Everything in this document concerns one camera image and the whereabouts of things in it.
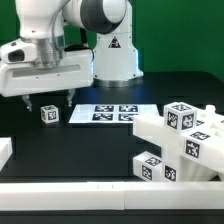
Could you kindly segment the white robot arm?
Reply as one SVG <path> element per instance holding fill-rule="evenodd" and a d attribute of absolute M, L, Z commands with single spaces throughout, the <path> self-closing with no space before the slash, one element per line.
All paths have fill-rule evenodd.
<path fill-rule="evenodd" d="M 128 0 L 15 0 L 20 38 L 0 47 L 0 95 L 75 90 L 142 79 Z"/>

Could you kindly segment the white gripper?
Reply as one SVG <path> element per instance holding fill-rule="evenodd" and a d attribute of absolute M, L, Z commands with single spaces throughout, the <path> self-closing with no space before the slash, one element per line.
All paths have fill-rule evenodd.
<path fill-rule="evenodd" d="M 27 110 L 32 112 L 29 94 L 68 90 L 68 107 L 72 106 L 75 88 L 93 83 L 93 53 L 90 49 L 66 52 L 54 68 L 37 69 L 32 63 L 8 65 L 0 63 L 0 94 L 4 97 L 22 95 Z"/>

